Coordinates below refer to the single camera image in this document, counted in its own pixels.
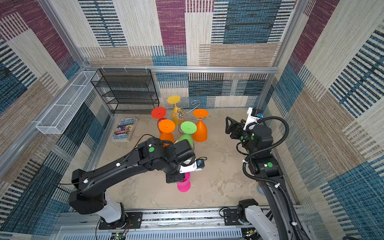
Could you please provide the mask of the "pink plastic wine glass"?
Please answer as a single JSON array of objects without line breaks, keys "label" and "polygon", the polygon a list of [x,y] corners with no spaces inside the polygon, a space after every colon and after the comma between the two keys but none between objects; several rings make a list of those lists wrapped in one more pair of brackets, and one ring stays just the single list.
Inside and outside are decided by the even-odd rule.
[{"label": "pink plastic wine glass", "polygon": [[177,188],[180,192],[185,193],[190,190],[191,188],[190,177],[191,177],[190,173],[185,173],[184,180],[177,183]]}]

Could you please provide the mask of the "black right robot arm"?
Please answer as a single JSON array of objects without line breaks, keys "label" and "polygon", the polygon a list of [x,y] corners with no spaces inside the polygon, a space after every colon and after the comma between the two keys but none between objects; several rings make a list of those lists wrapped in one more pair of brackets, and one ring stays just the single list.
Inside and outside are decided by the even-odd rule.
[{"label": "black right robot arm", "polygon": [[[272,130],[264,125],[269,120],[283,123],[285,132],[274,142]],[[247,151],[242,170],[246,177],[259,183],[270,207],[273,219],[264,214],[256,201],[248,199],[238,204],[239,221],[251,224],[263,240],[308,240],[310,237],[301,224],[287,192],[280,164],[271,150],[282,144],[289,135],[289,125],[281,117],[261,118],[253,123],[226,117],[225,132],[239,140]]]}]

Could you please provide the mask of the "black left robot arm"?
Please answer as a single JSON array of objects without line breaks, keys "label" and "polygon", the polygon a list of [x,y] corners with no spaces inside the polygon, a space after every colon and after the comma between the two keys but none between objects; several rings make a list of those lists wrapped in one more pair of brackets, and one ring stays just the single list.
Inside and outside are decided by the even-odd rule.
[{"label": "black left robot arm", "polygon": [[127,155],[98,169],[72,173],[75,191],[70,194],[70,206],[81,215],[97,214],[108,224],[124,225],[127,217],[124,205],[113,201],[107,189],[138,174],[158,170],[166,174],[167,183],[184,179],[181,167],[196,155],[189,141],[176,144],[150,136],[137,144]]}]

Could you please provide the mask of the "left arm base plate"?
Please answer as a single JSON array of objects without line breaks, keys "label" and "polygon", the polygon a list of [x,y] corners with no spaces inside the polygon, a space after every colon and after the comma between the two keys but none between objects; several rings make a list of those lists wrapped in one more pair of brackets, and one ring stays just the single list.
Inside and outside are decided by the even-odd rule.
[{"label": "left arm base plate", "polygon": [[113,223],[107,223],[103,218],[98,230],[139,229],[143,220],[143,212],[125,212],[125,217]]}]

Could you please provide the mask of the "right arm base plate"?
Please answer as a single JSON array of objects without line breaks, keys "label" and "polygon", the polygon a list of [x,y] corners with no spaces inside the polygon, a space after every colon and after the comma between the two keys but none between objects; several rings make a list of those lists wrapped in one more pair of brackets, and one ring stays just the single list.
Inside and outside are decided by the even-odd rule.
[{"label": "right arm base plate", "polygon": [[240,219],[240,215],[237,210],[230,208],[223,208],[220,210],[221,216],[224,218],[225,226],[238,226],[249,225],[248,221]]}]

